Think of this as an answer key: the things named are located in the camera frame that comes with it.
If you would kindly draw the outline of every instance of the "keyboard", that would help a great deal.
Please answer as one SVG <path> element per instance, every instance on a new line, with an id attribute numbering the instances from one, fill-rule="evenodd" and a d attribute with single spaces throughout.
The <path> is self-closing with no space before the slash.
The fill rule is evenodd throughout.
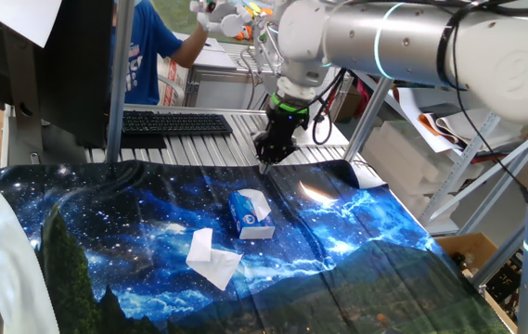
<path id="1" fill-rule="evenodd" d="M 125 111 L 123 132 L 128 135 L 228 135 L 233 129 L 223 115 Z"/>

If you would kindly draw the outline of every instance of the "cardboard box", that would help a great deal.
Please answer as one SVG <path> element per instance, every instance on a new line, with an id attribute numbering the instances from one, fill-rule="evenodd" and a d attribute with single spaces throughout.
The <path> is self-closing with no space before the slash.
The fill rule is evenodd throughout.
<path id="1" fill-rule="evenodd" d="M 351 85 L 334 122 L 344 122 L 350 120 L 356 113 L 356 108 L 358 108 L 358 104 L 360 104 L 362 99 L 363 97 L 356 90 L 356 86 Z"/>
<path id="2" fill-rule="evenodd" d="M 276 229 L 264 193 L 253 189 L 233 191 L 228 198 L 240 239 L 271 238 Z"/>
<path id="3" fill-rule="evenodd" d="M 481 269 L 484 264 L 495 254 L 498 247 L 484 233 L 473 233 L 463 236 L 441 237 L 435 239 L 441 248 L 449 255 L 456 252 L 463 254 L 466 258 L 473 257 L 468 263 L 471 271 Z"/>
<path id="4" fill-rule="evenodd" d="M 455 253 L 461 253 L 466 258 L 471 254 L 473 261 L 468 263 L 470 270 L 464 270 L 465 276 L 472 276 L 471 271 L 480 270 L 484 264 L 495 254 L 498 247 L 484 233 L 473 233 L 463 236 L 441 237 L 435 239 L 443 250 L 451 257 Z M 517 325 L 507 316 L 505 311 L 495 302 L 493 297 L 484 292 L 486 302 L 495 310 L 499 318 L 505 323 L 507 328 L 517 334 Z"/>
<path id="5" fill-rule="evenodd" d="M 159 75 L 174 81 L 185 92 L 188 69 L 182 68 L 170 58 L 163 59 L 158 56 L 157 72 Z M 173 88 L 166 83 L 159 82 L 159 96 L 159 106 L 183 106 L 183 101 Z"/>

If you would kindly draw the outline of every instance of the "galaxy print cloth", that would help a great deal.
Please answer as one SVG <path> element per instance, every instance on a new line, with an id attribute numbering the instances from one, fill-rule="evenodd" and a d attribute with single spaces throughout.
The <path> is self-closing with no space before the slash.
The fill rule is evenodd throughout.
<path id="1" fill-rule="evenodd" d="M 227 200 L 231 192 L 244 188 L 265 194 L 276 224 L 272 239 L 238 239 Z M 220 318 L 225 317 L 235 319 L 225 323 L 226 328 L 234 326 L 231 332 L 243 332 L 245 327 L 282 326 L 296 326 L 296 332 L 302 332 L 305 327 L 315 327 L 314 316 L 313 320 L 299 317 L 294 320 L 296 325 L 286 319 L 283 324 L 272 324 L 273 320 L 266 319 L 273 316 L 265 315 L 263 310 L 296 303 L 295 299 L 315 295 L 317 289 L 332 291 L 358 287 L 361 282 L 375 284 L 384 276 L 396 277 L 398 282 L 419 279 L 431 266 L 439 266 L 441 274 L 450 277 L 449 283 L 460 289 L 461 283 L 450 270 L 451 263 L 443 260 L 443 251 L 389 189 L 357 189 L 352 167 L 345 161 L 276 166 L 268 175 L 260 175 L 257 167 L 186 167 L 140 161 L 17 166 L 1 172 L 0 191 L 34 247 L 41 242 L 41 227 L 57 204 L 68 233 L 84 249 L 95 299 L 100 301 L 109 286 L 125 316 L 147 316 L 162 332 L 173 325 L 176 332 L 191 332 L 191 328 L 197 328 L 195 332 L 218 332 L 212 322 L 221 324 Z M 186 264 L 192 235 L 204 227 L 213 229 L 214 249 L 243 254 L 225 291 Z M 424 260 L 410 266 L 410 259 L 417 258 Z M 402 259 L 406 265 L 398 264 Z M 398 272 L 397 268 L 404 267 L 401 270 L 405 272 Z M 364 276 L 356 274 L 354 279 L 345 274 L 349 270 Z M 339 276 L 347 278 L 342 282 Z M 322 282 L 322 288 L 311 288 L 307 283 L 308 288 L 300 292 L 274 290 L 287 282 L 296 287 L 307 279 Z M 396 293 L 398 287 L 386 292 L 394 294 L 390 297 L 394 301 L 389 302 L 414 301 L 406 287 L 404 292 Z M 428 289 L 434 294 L 435 287 L 431 287 Z M 273 290 L 275 296 L 283 295 L 287 300 L 264 297 Z M 466 296 L 465 288 L 461 290 L 465 294 L 460 296 Z M 476 298 L 470 299 L 471 307 L 482 307 Z M 336 297 L 330 301 L 335 309 Z M 378 315 L 380 310 L 359 310 L 362 314 L 352 318 L 354 311 L 340 306 L 335 317 L 345 328 L 364 328 L 368 324 L 379 333 L 397 323 L 403 324 L 400 328 L 421 328 L 410 324 L 441 308 L 429 303 L 414 305 L 414 312 L 382 311 L 382 316 L 392 319 L 391 324 Z M 250 313 L 257 320 L 246 320 Z M 489 326 L 490 320 L 481 319 L 481 326 Z M 428 318 L 425 322 L 428 330 L 440 332 Z M 210 325 L 208 329 L 200 328 L 203 324 Z M 339 330 L 321 326 L 316 332 Z"/>

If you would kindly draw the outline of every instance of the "white paper napkin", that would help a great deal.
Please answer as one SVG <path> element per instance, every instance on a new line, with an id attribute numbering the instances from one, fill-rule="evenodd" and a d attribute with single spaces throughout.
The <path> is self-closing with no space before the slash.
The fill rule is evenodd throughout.
<path id="1" fill-rule="evenodd" d="M 193 233 L 187 265 L 224 291 L 235 274 L 243 255 L 232 251 L 212 249 L 212 229 L 202 228 Z"/>

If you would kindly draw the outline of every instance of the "tissue box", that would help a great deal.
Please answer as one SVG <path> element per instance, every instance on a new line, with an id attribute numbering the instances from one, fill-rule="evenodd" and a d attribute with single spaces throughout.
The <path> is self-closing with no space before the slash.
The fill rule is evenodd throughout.
<path id="1" fill-rule="evenodd" d="M 271 238 L 274 235 L 274 221 L 270 215 L 272 210 L 261 191 L 234 191 L 228 198 L 228 207 L 240 239 Z"/>

